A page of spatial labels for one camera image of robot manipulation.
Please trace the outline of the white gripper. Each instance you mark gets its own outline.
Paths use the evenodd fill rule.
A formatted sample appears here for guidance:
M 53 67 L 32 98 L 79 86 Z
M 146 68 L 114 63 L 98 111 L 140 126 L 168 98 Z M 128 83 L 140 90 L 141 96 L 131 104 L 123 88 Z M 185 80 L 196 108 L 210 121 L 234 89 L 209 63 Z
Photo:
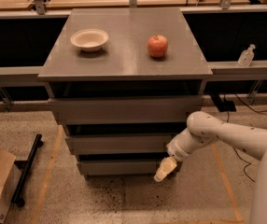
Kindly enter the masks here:
M 185 160 L 199 145 L 199 139 L 189 131 L 176 135 L 166 146 L 170 157 L 164 158 L 154 175 L 156 182 L 162 182 L 177 167 L 178 161 Z

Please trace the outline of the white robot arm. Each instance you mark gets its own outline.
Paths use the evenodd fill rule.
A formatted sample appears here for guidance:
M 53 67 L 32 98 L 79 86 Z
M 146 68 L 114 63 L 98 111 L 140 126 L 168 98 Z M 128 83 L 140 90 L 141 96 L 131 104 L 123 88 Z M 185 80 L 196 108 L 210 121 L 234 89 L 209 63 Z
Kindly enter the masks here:
M 168 156 L 162 160 L 154 180 L 163 181 L 195 150 L 217 140 L 245 152 L 260 162 L 249 224 L 267 224 L 267 130 L 265 129 L 228 123 L 203 111 L 194 112 L 187 119 L 187 128 L 166 145 Z

